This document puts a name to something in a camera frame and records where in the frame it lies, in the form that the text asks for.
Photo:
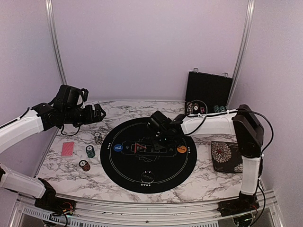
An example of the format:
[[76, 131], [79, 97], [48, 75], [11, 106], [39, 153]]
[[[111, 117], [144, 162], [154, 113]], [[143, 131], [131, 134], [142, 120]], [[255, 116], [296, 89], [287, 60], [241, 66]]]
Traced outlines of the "clear round dealer button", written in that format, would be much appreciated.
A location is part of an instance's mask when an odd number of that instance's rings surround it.
[[155, 175], [151, 171], [144, 171], [141, 174], [141, 181], [143, 183], [152, 183], [155, 180]]

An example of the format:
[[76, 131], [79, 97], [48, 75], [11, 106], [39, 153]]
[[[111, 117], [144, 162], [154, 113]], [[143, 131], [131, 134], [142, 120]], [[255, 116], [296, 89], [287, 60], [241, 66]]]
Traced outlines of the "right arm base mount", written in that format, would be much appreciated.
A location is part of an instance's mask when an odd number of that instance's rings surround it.
[[257, 210], [259, 208], [259, 203], [257, 201], [249, 202], [246, 200], [234, 199], [228, 201], [222, 201], [218, 203], [217, 210], [220, 212], [222, 217], [229, 215], [236, 215], [252, 210]]

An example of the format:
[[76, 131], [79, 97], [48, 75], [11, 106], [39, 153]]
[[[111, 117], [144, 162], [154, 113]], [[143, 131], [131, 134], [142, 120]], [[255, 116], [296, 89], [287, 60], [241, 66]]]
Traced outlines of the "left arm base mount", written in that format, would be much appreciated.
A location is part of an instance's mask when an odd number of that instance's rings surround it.
[[52, 211], [55, 214], [71, 215], [74, 212], [76, 202], [74, 200], [57, 198], [47, 201], [43, 199], [36, 199], [35, 206], [47, 211]]

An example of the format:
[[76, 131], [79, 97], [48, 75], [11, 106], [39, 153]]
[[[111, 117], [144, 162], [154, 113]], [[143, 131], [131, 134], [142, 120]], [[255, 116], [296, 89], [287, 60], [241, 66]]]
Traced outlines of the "blue small blind button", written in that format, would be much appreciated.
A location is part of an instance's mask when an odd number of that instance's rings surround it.
[[115, 152], [121, 152], [121, 151], [123, 150], [123, 145], [121, 145], [121, 144], [116, 144], [116, 145], [114, 145], [113, 150], [114, 150]]

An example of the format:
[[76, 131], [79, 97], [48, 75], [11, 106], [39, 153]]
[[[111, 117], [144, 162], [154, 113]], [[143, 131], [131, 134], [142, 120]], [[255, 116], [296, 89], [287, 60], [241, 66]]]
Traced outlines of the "orange big blind button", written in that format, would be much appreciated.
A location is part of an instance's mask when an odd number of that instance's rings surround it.
[[186, 148], [186, 146], [182, 145], [182, 146], [177, 147], [177, 151], [178, 151], [178, 153], [183, 154], [183, 153], [187, 152], [187, 148]]

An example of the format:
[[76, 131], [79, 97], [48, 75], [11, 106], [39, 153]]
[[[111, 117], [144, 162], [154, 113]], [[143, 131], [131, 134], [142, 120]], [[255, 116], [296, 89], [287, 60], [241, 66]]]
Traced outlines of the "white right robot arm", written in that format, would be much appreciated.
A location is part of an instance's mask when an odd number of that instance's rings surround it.
[[259, 117], [266, 117], [252, 111], [248, 105], [220, 113], [179, 114], [175, 119], [156, 111], [147, 121], [153, 132], [151, 140], [155, 150], [178, 146], [186, 136], [220, 135], [233, 138], [242, 158], [242, 183], [238, 198], [222, 201], [218, 205], [221, 212], [244, 212], [258, 209], [257, 191], [263, 170], [265, 129]]

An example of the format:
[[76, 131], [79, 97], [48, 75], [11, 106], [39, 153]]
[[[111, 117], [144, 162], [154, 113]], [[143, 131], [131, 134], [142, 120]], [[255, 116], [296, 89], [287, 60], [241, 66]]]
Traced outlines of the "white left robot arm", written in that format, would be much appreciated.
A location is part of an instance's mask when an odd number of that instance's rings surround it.
[[[20, 141], [52, 127], [62, 128], [66, 124], [80, 127], [100, 122], [105, 116], [106, 112], [99, 104], [65, 107], [41, 103], [21, 117], [1, 126], [0, 150], [3, 152]], [[4, 164], [0, 166], [0, 186], [33, 196], [36, 200], [35, 206], [45, 210], [56, 211], [64, 203], [46, 180], [21, 174]]]

